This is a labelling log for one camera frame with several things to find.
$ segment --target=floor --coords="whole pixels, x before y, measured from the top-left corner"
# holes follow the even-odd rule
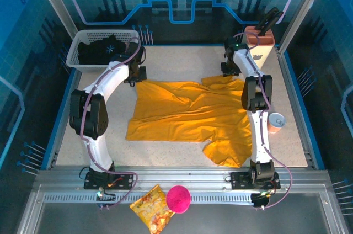
[[[197,81],[221,74],[224,48],[221,46],[146,47],[147,78],[160,81]],[[286,118],[285,127],[270,134],[272,154],[291,167],[306,167],[302,144],[274,50],[262,70],[273,78],[272,110]],[[90,85],[97,73],[82,74],[78,89]],[[136,90],[121,84],[107,102],[109,127],[106,142],[119,166],[215,166],[203,153],[206,143],[125,141],[128,121],[133,116]],[[89,158],[79,136],[67,126],[56,165],[88,165]]]

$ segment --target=snack bag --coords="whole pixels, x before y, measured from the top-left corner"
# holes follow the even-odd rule
[[[151,234],[161,233],[175,214],[167,207],[165,194],[159,185],[131,204],[130,208],[141,218]]]

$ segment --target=cable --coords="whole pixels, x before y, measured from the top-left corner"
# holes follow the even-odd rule
[[[109,196],[114,196],[114,197],[116,197],[115,194],[108,194],[108,193],[105,191],[105,188],[103,188],[103,193],[104,193],[105,195],[109,195]]]
[[[233,37],[236,37],[236,36],[239,36],[239,35],[242,35],[242,34],[250,34],[250,35],[254,35],[256,38],[257,38],[257,44],[252,46],[251,48],[249,48],[247,50],[247,52],[245,53],[245,56],[247,58],[247,60],[249,61],[249,63],[251,64],[252,68],[254,69],[254,71],[257,73],[257,75],[259,76],[259,84],[260,84],[260,89],[261,89],[261,93],[264,97],[264,100],[265,100],[265,103],[266,105],[268,106],[267,109],[263,110],[261,113],[260,113],[260,133],[261,133],[261,141],[262,141],[262,144],[264,145],[265,144],[265,139],[264,139],[264,133],[263,133],[263,113],[266,112],[266,111],[269,111],[271,109],[271,104],[269,102],[269,100],[267,99],[267,96],[266,96],[266,93],[265,93],[265,89],[264,89],[264,86],[263,86],[263,81],[262,81],[262,76],[261,74],[257,71],[257,69],[255,68],[254,64],[251,62],[249,56],[248,56],[248,53],[251,49],[254,49],[255,47],[257,47],[259,44],[260,44],[260,38],[258,37],[258,35],[254,34],[254,33],[250,33],[250,32],[243,32],[243,33],[239,33],[239,34],[236,34],[235,36]],[[271,208],[277,204],[279,204],[280,202],[282,202],[284,200],[284,198],[287,197],[287,195],[289,194],[291,188],[292,188],[292,184],[293,184],[293,175],[292,175],[292,172],[291,170],[286,166],[284,165],[282,162],[280,162],[279,160],[277,160],[272,154],[271,152],[266,148],[264,147],[264,150],[266,151],[266,153],[274,160],[276,161],[278,164],[280,164],[281,166],[283,166],[289,173],[290,177],[291,177],[291,181],[290,181],[290,185],[287,189],[287,192],[285,193],[285,195],[280,199],[278,200],[277,202],[275,202],[274,204],[272,205],[268,205],[268,206],[262,206],[260,208],[255,208],[256,210],[264,210],[264,209],[267,209],[267,208]]]
[[[114,185],[115,185],[118,181],[120,181],[120,180],[122,180],[121,177],[118,178],[118,179],[116,179],[116,180],[114,180],[112,183],[109,183],[109,184],[108,184],[108,187],[110,188],[110,187],[114,186]]]
[[[232,180],[231,179],[229,179],[229,180],[227,180],[227,178],[230,178],[231,176],[229,175],[229,176],[226,176],[225,178],[224,178],[224,181],[226,182],[226,183],[230,183]]]
[[[146,60],[146,48],[143,49],[143,55],[144,55],[144,58],[142,61],[140,61],[139,63],[137,63],[138,65],[142,65],[144,63],[144,61]]]
[[[273,180],[271,181],[271,184],[272,184],[272,186],[273,186],[273,187],[274,187],[274,189],[275,189],[274,194],[276,194],[276,190],[277,190],[277,189],[276,189],[276,184],[274,183],[274,181],[273,181]]]
[[[83,167],[83,168],[79,171],[78,177],[79,177],[81,180],[85,180],[85,178],[81,178],[81,174],[82,174],[83,170],[84,170],[84,169],[87,169],[87,168],[89,168],[89,166]]]
[[[86,102],[85,102],[85,104],[84,104],[83,115],[82,115],[82,122],[81,122],[81,129],[80,129],[80,132],[79,132],[79,136],[80,136],[81,140],[85,141],[86,144],[87,144],[87,151],[88,151],[89,158],[92,160],[92,162],[93,162],[100,170],[102,170],[102,171],[104,171],[104,172],[107,172],[107,173],[109,173],[109,174],[114,174],[114,175],[133,175],[133,176],[136,177],[136,179],[135,179],[135,181],[134,181],[134,183],[133,183],[131,189],[130,189],[118,202],[116,202],[116,203],[110,205],[109,207],[113,207],[113,206],[119,205],[122,201],[125,200],[125,198],[126,198],[126,197],[132,192],[132,190],[135,188],[136,183],[137,183],[137,181],[138,181],[138,175],[137,175],[137,173],[135,173],[135,172],[112,172],[112,171],[109,171],[109,170],[103,168],[101,165],[99,165],[99,164],[97,163],[97,161],[94,159],[93,154],[92,154],[92,152],[91,152],[91,150],[90,150],[90,143],[89,143],[89,140],[86,139],[86,138],[83,136],[83,130],[84,130],[84,124],[85,124],[85,121],[86,121],[86,115],[87,115],[87,110],[88,110],[89,102],[90,102],[90,100],[91,100],[91,98],[92,98],[92,95],[93,95],[94,91],[97,89],[99,83],[100,83],[107,75],[109,75],[113,70],[115,70],[116,68],[121,67],[122,65],[124,65],[124,64],[128,63],[129,61],[131,61],[131,60],[137,55],[137,53],[139,52],[139,50],[140,50],[140,48],[141,48],[141,41],[140,41],[140,38],[138,38],[138,37],[132,37],[132,38],[130,38],[130,39],[128,40],[128,42],[126,43],[125,52],[126,52],[127,49],[129,48],[129,44],[130,44],[130,42],[131,42],[133,39],[137,39],[137,40],[138,40],[138,47],[137,47],[135,53],[133,53],[127,60],[125,60],[125,61],[123,61],[123,62],[121,62],[121,63],[119,63],[119,64],[113,66],[110,70],[105,71],[105,72],[98,78],[96,84],[93,86],[92,90],[89,92],[88,97],[87,97],[87,100],[86,100]]]

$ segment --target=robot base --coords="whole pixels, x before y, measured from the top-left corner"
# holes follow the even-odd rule
[[[274,179],[267,182],[261,183],[252,183],[250,175],[248,172],[232,172],[230,173],[231,179],[230,183],[232,184],[233,190],[272,190],[272,189],[281,189],[281,182],[278,176],[278,173],[275,172]]]
[[[86,174],[83,189],[98,190],[99,187],[109,190],[130,190],[133,185],[133,175],[114,175],[89,169]]]

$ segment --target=plastic basket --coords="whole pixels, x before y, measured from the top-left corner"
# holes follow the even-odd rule
[[[89,45],[91,42],[101,40],[114,34],[115,37],[123,42],[127,42],[132,37],[139,38],[138,32],[135,30],[81,30],[79,31],[70,46],[70,50],[67,54],[66,64],[69,67],[74,67],[80,70],[82,73],[100,71],[107,68],[108,65],[80,65],[78,61],[78,45],[83,42]]]

